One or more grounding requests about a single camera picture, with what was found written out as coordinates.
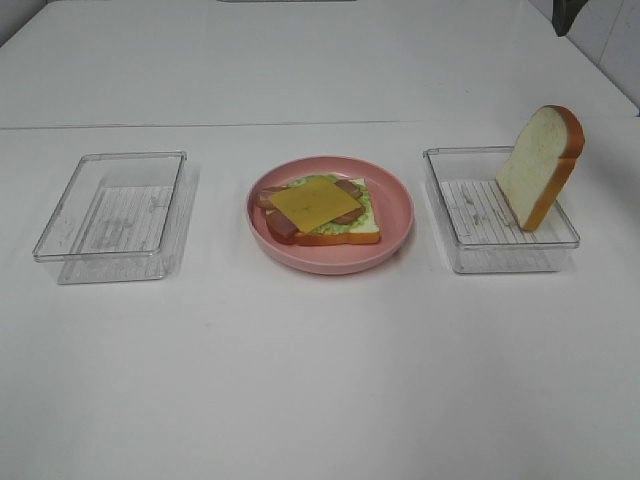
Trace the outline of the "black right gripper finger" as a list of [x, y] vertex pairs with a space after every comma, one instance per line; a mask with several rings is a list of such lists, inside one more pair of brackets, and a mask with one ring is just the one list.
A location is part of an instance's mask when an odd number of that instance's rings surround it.
[[552, 26], [557, 36], [567, 35], [584, 6], [585, 0], [552, 1]]

